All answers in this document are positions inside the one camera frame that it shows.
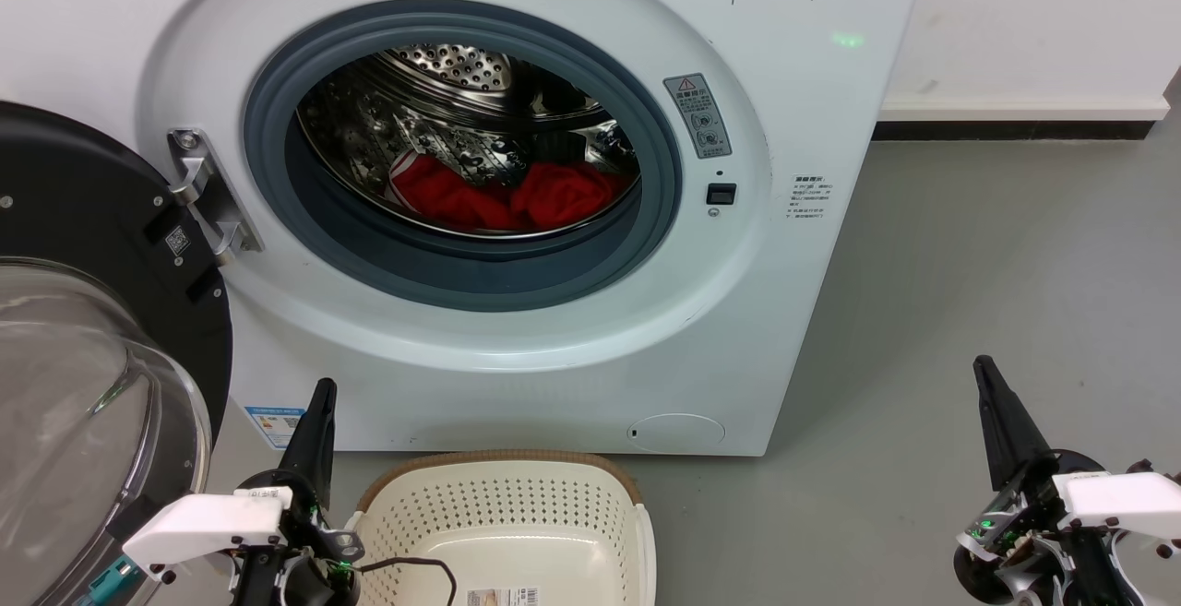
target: red cloth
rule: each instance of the red cloth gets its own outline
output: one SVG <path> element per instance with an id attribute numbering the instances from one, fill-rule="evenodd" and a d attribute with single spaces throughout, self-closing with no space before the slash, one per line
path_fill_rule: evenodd
<path id="1" fill-rule="evenodd" d="M 509 211 L 508 189 L 494 189 L 494 184 L 471 187 L 431 156 L 418 155 L 405 171 L 391 175 L 390 185 L 410 209 L 457 228 L 522 228 Z"/>
<path id="2" fill-rule="evenodd" d="M 535 163 L 513 194 L 513 214 L 542 230 L 578 223 L 611 204 L 626 185 L 618 175 L 603 175 L 594 165 Z"/>
<path id="3" fill-rule="evenodd" d="M 471 187 L 435 157 L 412 151 L 390 170 L 387 197 L 456 228 L 550 230 L 578 223 L 611 204 L 631 177 L 603 175 L 594 165 L 535 163 L 517 189 Z"/>

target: white plastic basket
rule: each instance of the white plastic basket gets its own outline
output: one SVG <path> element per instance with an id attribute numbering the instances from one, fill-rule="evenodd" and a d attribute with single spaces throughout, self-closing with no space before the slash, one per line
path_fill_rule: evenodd
<path id="1" fill-rule="evenodd" d="M 361 497 L 367 565 L 432 558 L 456 606 L 653 606 L 655 542 L 632 480 L 606 458 L 476 451 L 413 460 Z M 360 606 L 445 606 L 446 573 L 364 574 Z"/>

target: door hinge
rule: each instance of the door hinge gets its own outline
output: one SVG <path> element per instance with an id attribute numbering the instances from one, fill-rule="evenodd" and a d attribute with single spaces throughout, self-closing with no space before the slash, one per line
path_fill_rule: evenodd
<path id="1" fill-rule="evenodd" d="M 172 129 L 168 151 L 181 176 L 169 187 L 178 203 L 189 207 L 205 232 L 218 266 L 239 252 L 262 250 L 262 241 L 217 163 L 209 139 L 198 129 Z"/>

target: white washing machine front panel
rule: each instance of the white washing machine front panel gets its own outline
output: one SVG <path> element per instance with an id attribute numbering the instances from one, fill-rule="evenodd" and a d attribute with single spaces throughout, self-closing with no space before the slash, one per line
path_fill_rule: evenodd
<path id="1" fill-rule="evenodd" d="M 22 8 L 0 14 L 0 99 L 90 124 L 171 177 L 170 129 L 210 139 L 266 246 L 223 271 L 240 404 L 296 408 L 331 376 L 339 449 L 727 455 L 765 450 L 912 4 L 464 0 L 531 14 L 628 69 L 665 111 L 683 174 L 676 221 L 631 274 L 560 306 L 476 313 L 333 268 L 246 162 L 243 112 L 276 51 L 321 19 L 394 0 L 7 1 Z M 664 86 L 685 73 L 707 79 L 731 156 L 696 157 Z M 792 204 L 801 176 L 822 177 L 828 198 Z M 716 217 L 711 182 L 738 187 Z M 667 413 L 693 422 L 637 425 Z M 632 437 L 647 428 L 667 437 Z"/>

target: white wall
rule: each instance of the white wall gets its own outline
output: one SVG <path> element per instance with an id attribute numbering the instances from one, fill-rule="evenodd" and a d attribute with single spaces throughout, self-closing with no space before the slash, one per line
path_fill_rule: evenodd
<path id="1" fill-rule="evenodd" d="M 882 119 L 1160 119 L 1181 0 L 918 0 Z"/>

